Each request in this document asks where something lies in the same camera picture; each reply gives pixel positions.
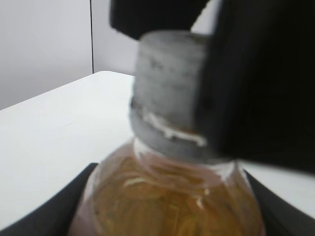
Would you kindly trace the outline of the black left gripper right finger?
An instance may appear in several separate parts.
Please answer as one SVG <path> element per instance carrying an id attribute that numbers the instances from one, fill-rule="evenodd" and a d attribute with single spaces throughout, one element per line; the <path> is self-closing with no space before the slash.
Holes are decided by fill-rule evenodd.
<path id="1" fill-rule="evenodd" d="M 246 172 L 262 214 L 267 236 L 315 236 L 315 220 Z"/>

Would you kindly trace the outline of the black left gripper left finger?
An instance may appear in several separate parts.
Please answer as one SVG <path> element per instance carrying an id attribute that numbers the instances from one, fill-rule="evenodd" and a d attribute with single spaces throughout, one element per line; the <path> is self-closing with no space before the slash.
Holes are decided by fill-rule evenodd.
<path id="1" fill-rule="evenodd" d="M 75 179 L 46 203 L 2 229 L 2 236 L 65 236 L 97 163 L 89 164 Z"/>

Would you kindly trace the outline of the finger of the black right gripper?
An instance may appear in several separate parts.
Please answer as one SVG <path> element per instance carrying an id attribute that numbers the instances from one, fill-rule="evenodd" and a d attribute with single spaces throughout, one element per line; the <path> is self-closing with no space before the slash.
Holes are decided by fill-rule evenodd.
<path id="1" fill-rule="evenodd" d="M 315 3 L 224 0 L 195 113 L 216 154 L 315 170 Z"/>
<path id="2" fill-rule="evenodd" d="M 109 24 L 138 40 L 156 30 L 190 30 L 207 0 L 112 0 Z"/>

